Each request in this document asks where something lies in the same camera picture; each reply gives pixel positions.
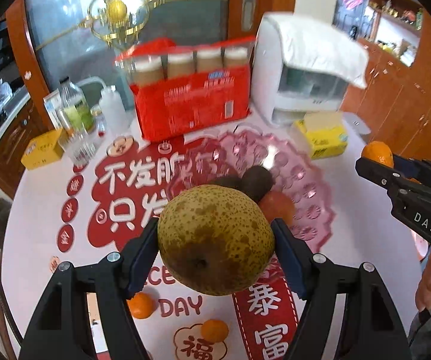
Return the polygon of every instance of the orange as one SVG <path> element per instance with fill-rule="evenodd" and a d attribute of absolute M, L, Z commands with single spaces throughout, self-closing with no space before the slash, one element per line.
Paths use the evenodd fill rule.
<path fill-rule="evenodd" d="M 361 156 L 366 157 L 372 161 L 377 161 L 386 167 L 394 167 L 394 157 L 392 156 L 392 151 L 390 147 L 384 142 L 374 140 L 368 143 L 362 150 Z"/>
<path fill-rule="evenodd" d="M 209 342 L 222 342 L 229 335 L 229 327 L 224 321 L 210 319 L 202 324 L 200 333 Z"/>
<path fill-rule="evenodd" d="M 135 294 L 132 299 L 127 301 L 127 305 L 130 313 L 136 319 L 149 318 L 155 311 L 154 301 L 143 292 Z"/>

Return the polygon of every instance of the human hand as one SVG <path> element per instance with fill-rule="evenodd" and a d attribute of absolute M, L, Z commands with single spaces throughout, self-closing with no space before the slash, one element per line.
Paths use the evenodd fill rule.
<path fill-rule="evenodd" d="M 431 252 L 415 293 L 415 305 L 419 312 L 431 309 Z"/>

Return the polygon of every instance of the cup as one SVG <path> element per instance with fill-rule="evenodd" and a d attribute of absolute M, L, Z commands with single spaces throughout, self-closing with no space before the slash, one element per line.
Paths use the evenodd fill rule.
<path fill-rule="evenodd" d="M 223 65 L 226 68 L 235 68 L 248 64 L 248 49 L 246 47 L 227 48 L 223 54 Z"/>
<path fill-rule="evenodd" d="M 162 59 L 159 56 L 136 59 L 132 63 L 131 71 L 133 82 L 141 87 L 164 79 Z"/>
<path fill-rule="evenodd" d="M 222 49 L 220 47 L 197 50 L 197 72 L 210 72 L 222 69 Z"/>
<path fill-rule="evenodd" d="M 75 130 L 71 136 L 63 134 L 59 139 L 59 145 L 77 167 L 88 164 L 97 151 L 92 136 L 85 130 Z"/>
<path fill-rule="evenodd" d="M 193 52 L 167 55 L 167 78 L 189 76 L 195 73 Z"/>

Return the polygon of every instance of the white appliance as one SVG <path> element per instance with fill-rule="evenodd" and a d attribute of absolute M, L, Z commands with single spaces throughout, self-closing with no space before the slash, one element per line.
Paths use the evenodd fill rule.
<path fill-rule="evenodd" d="M 257 33 L 251 97 L 271 125 L 337 110 L 348 84 L 365 88 L 367 51 L 329 24 L 267 12 Z"/>

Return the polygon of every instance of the kiwi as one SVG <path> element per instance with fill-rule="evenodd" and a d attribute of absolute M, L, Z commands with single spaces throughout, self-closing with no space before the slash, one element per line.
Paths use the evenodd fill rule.
<path fill-rule="evenodd" d="M 271 173 L 263 166 L 255 165 L 245 171 L 239 190 L 258 204 L 273 186 Z"/>
<path fill-rule="evenodd" d="M 237 175 L 221 176 L 212 180 L 209 184 L 219 185 L 220 187 L 233 188 L 238 190 L 240 188 L 241 178 Z"/>

